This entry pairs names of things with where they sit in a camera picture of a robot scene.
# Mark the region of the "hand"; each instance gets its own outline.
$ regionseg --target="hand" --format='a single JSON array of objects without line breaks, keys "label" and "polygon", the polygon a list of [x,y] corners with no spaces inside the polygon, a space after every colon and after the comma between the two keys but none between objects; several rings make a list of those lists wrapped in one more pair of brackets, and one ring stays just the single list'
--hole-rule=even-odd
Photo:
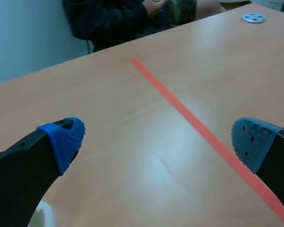
[{"label": "hand", "polygon": [[160,12],[166,0],[144,0],[142,5],[146,8],[148,17],[153,17]]}]

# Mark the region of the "dark jacket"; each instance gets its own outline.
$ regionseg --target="dark jacket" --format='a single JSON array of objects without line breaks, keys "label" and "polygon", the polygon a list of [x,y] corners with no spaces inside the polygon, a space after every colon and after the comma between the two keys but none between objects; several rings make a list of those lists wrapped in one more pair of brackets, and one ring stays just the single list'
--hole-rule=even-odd
[{"label": "dark jacket", "polygon": [[166,30],[166,10],[148,19],[140,0],[63,0],[75,37],[91,40],[99,51]]}]

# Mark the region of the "metal washer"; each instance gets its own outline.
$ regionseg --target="metal washer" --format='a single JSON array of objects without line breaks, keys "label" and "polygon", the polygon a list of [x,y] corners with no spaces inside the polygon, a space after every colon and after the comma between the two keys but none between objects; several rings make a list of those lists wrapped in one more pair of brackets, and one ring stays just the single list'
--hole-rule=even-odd
[{"label": "metal washer", "polygon": [[249,23],[262,23],[266,21],[266,17],[260,13],[246,13],[243,14],[241,18]]}]

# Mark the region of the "red tape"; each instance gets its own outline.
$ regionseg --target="red tape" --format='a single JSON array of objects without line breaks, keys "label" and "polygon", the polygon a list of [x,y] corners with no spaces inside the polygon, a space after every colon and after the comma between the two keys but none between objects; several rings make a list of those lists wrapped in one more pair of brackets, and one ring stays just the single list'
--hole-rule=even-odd
[{"label": "red tape", "polygon": [[130,61],[134,67],[159,91],[159,93],[199,132],[234,171],[262,198],[284,221],[284,206],[275,194],[243,165],[227,147],[196,118],[151,72],[137,59]]}]

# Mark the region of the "camouflage clothing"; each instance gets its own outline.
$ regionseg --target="camouflage clothing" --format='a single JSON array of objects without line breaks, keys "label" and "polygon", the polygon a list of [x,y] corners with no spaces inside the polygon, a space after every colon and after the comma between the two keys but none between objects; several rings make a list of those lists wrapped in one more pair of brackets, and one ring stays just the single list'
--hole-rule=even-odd
[{"label": "camouflage clothing", "polygon": [[196,0],[167,0],[148,18],[142,0],[63,0],[73,35],[91,40],[94,52],[195,19]]}]

